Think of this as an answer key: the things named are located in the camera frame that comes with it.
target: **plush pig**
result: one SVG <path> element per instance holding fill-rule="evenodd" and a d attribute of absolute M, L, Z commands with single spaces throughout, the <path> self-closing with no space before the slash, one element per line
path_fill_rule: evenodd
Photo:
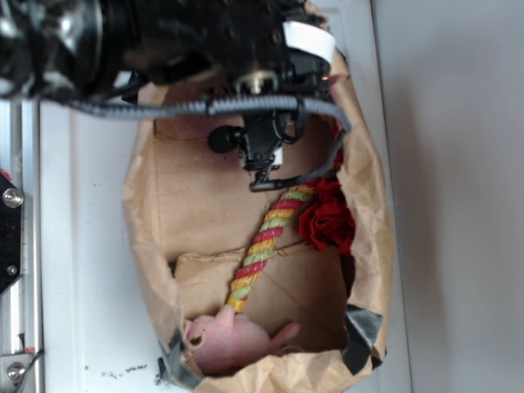
<path fill-rule="evenodd" d="M 202 315 L 187 321 L 186 338 L 195 346 L 192 353 L 204 374 L 223 373 L 252 364 L 266 355 L 279 355 L 282 344 L 292 339 L 300 324 L 289 323 L 273 339 L 244 315 L 225 305 L 216 317 Z"/>

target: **wire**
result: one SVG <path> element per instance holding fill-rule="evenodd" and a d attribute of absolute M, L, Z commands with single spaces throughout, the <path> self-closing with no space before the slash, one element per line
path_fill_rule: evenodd
<path fill-rule="evenodd" d="M 43 350 L 40 350 L 31 360 L 31 363 L 29 363 L 28 368 L 24 371 L 24 374 L 22 375 L 22 379 L 20 379 L 20 382 L 18 383 L 18 386 L 13 391 L 13 393 L 21 393 L 24 390 L 25 382 L 27 381 L 27 374 L 34 368 L 34 365 L 36 364 L 37 360 L 43 356 Z"/>
<path fill-rule="evenodd" d="M 252 191 L 268 191 L 290 187 L 321 176 L 331 168 L 337 152 L 344 142 L 344 137 L 352 130 L 351 122 L 347 118 L 346 113 L 336 104 L 316 98 L 295 97 L 290 95 L 210 98 L 194 102 L 181 102 L 170 106 L 126 106 L 111 102 L 91 102 L 78 99 L 71 100 L 66 104 L 73 109 L 91 115 L 127 120 L 162 119 L 181 115 L 212 117 L 233 114 L 245 115 L 266 111 L 301 110 L 305 113 L 316 113 L 317 115 L 334 117 L 341 122 L 342 131 L 337 135 L 337 138 L 329 150 L 328 158 L 322 166 L 304 176 L 252 183 Z"/>

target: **crumpled paper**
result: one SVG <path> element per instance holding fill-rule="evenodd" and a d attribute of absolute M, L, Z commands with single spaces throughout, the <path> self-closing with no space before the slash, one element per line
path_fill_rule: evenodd
<path fill-rule="evenodd" d="M 241 118 L 141 124 L 124 206 L 151 323 L 167 360 L 181 375 L 173 375 L 173 382 L 201 392 L 341 392 L 372 372 L 372 357 L 374 363 L 384 359 L 394 237 L 382 164 L 340 55 L 332 74 L 332 95 L 353 124 L 337 177 L 356 222 L 354 261 L 341 261 L 332 247 L 314 251 L 300 241 L 291 221 L 244 311 L 270 334 L 290 320 L 300 322 L 301 332 L 290 345 L 305 352 L 267 356 L 232 376 L 203 376 L 180 332 L 184 319 L 213 314 L 224 304 L 243 247 L 281 192 L 250 192 L 236 153 L 209 150 L 209 131 L 241 124 Z M 148 87 L 140 99 L 160 105 L 185 97 L 183 89 Z M 316 168 L 331 141 L 330 128 L 312 118 L 305 137 L 285 148 L 278 176 Z M 176 265 L 174 275 L 169 262 Z M 355 359 L 361 364 L 350 366 Z"/>

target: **red fabric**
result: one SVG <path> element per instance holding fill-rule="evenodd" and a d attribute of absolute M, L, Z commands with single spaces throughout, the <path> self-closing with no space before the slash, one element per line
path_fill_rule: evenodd
<path fill-rule="evenodd" d="M 351 255 L 355 222 L 337 180 L 322 178 L 316 184 L 318 200 L 301 216 L 299 234 L 317 251 L 328 244 L 337 246 L 341 255 Z"/>

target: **colorful rope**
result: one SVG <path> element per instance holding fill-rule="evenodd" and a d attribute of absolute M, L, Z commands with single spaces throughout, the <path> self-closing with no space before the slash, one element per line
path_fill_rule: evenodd
<path fill-rule="evenodd" d="M 315 187 L 307 184 L 291 187 L 282 194 L 265 215 L 264 222 L 247 251 L 242 267 L 237 271 L 230 285 L 231 293 L 228 304 L 232 305 L 238 313 L 242 311 L 260 271 L 265 268 L 268 259 L 273 256 L 277 238 L 284 232 L 284 226 L 295 211 L 300 209 L 315 193 Z"/>

